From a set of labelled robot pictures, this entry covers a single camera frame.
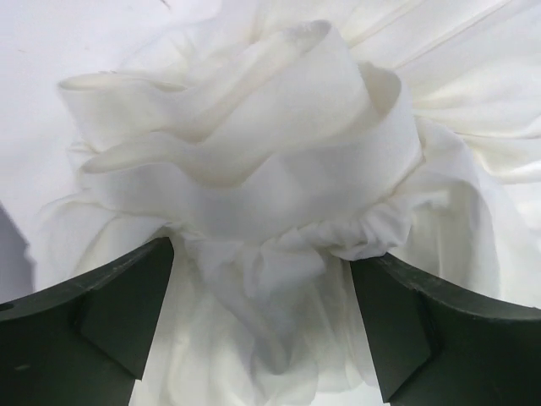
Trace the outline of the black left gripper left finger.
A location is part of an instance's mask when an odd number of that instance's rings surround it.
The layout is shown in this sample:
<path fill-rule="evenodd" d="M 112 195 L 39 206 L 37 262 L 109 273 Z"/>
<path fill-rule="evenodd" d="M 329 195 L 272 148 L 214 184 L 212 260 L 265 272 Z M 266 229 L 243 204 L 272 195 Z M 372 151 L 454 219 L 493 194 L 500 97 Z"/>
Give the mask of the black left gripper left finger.
<path fill-rule="evenodd" d="M 141 379 L 174 250 L 158 238 L 1 306 L 1 403 L 126 405 Z"/>

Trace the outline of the white ruffled skirt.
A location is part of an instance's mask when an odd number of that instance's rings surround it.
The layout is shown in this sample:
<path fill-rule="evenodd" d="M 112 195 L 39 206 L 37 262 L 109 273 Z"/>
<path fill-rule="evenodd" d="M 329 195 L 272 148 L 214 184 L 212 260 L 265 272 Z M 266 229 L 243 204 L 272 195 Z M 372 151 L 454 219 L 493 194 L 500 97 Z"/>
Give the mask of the white ruffled skirt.
<path fill-rule="evenodd" d="M 76 191 L 48 288 L 168 236 L 132 405 L 307 405 L 374 384 L 350 262 L 540 304 L 537 1 L 222 1 L 62 80 Z"/>

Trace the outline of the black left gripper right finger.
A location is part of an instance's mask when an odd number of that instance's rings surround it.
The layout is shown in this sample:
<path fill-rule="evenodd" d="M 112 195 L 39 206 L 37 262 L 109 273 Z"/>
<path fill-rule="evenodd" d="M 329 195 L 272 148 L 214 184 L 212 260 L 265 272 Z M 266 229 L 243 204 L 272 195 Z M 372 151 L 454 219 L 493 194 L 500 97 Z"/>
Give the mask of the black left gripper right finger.
<path fill-rule="evenodd" d="M 386 254 L 352 279 L 389 405 L 538 405 L 540 311 L 491 299 Z"/>

